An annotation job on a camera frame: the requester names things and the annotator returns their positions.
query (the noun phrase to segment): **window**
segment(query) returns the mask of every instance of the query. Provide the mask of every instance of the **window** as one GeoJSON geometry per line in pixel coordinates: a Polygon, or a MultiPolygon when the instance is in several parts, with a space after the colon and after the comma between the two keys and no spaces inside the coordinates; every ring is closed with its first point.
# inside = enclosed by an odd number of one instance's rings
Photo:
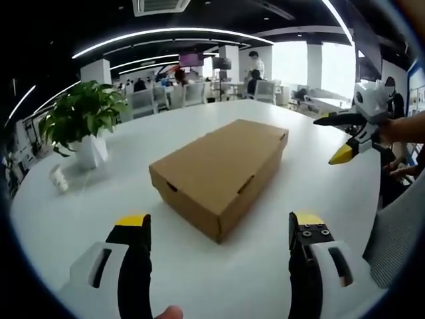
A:
{"type": "Polygon", "coordinates": [[[284,84],[307,85],[307,43],[280,42],[272,47],[272,78],[284,84]]]}
{"type": "Polygon", "coordinates": [[[323,43],[321,88],[345,98],[353,98],[355,78],[354,47],[337,43],[323,43]]]}
{"type": "Polygon", "coordinates": [[[202,67],[202,76],[204,78],[212,78],[213,77],[213,58],[210,56],[208,58],[204,58],[204,66],[202,67]]]}

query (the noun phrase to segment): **white flower pot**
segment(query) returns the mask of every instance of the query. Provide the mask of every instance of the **white flower pot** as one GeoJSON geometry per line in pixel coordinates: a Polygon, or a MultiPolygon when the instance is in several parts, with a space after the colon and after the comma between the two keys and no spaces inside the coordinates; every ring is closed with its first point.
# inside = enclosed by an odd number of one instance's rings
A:
{"type": "Polygon", "coordinates": [[[71,147],[76,151],[78,164],[84,169],[96,168],[108,158],[106,142],[100,134],[97,138],[84,136],[81,142],[71,143],[71,147]]]}

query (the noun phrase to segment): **paper cup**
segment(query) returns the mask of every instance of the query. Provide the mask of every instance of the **paper cup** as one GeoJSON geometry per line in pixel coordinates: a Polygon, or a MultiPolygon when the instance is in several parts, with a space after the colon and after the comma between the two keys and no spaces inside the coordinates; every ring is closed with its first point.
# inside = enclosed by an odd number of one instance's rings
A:
{"type": "Polygon", "coordinates": [[[48,178],[52,181],[53,185],[60,193],[65,193],[68,190],[68,182],[66,181],[65,176],[62,173],[62,170],[60,169],[59,165],[56,165],[52,168],[48,175],[48,178]]]}

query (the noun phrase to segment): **potted plant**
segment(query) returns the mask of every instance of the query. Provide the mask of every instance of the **potted plant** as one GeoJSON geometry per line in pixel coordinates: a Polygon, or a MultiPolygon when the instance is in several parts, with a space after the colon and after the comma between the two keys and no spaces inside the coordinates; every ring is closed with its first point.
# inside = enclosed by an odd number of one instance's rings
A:
{"type": "Polygon", "coordinates": [[[108,157],[102,130],[113,132],[125,109],[124,96],[112,85],[83,82],[57,100],[40,121],[39,132],[56,153],[68,157],[63,147],[76,152],[83,168],[95,168],[108,157]]]}

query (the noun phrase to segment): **finger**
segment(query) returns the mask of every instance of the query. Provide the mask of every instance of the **finger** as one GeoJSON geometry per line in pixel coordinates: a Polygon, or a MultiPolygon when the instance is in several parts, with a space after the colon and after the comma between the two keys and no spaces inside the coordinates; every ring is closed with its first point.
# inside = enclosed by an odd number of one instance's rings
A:
{"type": "Polygon", "coordinates": [[[156,319],[183,319],[183,311],[179,306],[169,306],[156,319]]]}

